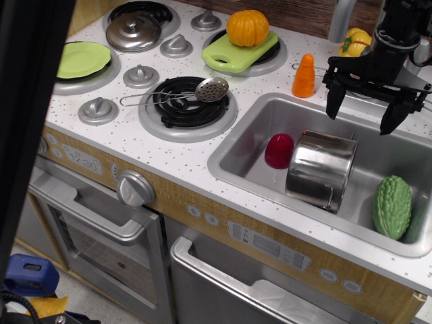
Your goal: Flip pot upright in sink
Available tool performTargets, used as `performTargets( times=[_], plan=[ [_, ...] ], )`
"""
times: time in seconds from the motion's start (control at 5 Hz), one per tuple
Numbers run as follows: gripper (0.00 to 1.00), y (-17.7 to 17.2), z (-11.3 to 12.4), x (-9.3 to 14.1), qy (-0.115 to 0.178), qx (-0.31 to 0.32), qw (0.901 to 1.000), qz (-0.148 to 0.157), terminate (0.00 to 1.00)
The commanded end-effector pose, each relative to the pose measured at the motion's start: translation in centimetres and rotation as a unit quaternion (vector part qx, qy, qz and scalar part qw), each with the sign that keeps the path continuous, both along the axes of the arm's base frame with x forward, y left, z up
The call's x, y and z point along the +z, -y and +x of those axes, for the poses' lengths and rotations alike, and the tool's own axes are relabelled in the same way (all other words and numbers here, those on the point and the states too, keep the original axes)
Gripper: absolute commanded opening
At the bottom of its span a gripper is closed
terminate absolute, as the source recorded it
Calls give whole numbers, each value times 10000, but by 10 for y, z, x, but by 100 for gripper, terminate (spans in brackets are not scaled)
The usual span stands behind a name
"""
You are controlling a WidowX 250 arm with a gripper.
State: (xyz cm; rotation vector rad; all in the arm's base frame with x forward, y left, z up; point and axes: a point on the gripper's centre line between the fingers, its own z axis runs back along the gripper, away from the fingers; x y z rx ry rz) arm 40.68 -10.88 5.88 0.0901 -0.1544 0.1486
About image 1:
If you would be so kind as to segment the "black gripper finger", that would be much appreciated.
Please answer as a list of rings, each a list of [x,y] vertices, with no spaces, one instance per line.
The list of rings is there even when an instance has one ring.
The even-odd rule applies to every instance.
[[[328,86],[326,114],[335,119],[340,110],[342,101],[346,96],[346,87],[338,79],[335,78]]]
[[[390,103],[381,120],[380,135],[391,134],[405,119],[407,110],[403,104]]]

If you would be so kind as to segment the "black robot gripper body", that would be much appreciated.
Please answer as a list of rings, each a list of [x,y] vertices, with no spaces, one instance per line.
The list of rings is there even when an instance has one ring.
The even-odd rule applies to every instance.
[[[323,82],[327,89],[338,78],[360,95],[387,103],[403,104],[407,112],[420,111],[431,86],[404,67],[406,58],[414,59],[421,35],[412,28],[378,28],[373,45],[359,57],[330,57]]]

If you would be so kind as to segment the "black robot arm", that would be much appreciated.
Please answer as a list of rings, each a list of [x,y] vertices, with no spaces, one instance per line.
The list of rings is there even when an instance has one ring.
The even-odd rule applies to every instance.
[[[414,59],[422,38],[430,36],[430,1],[384,1],[371,46],[358,57],[328,59],[326,114],[336,118],[347,92],[385,101],[380,133],[391,134],[431,94],[431,84],[404,66],[406,60],[420,68],[431,64]]]

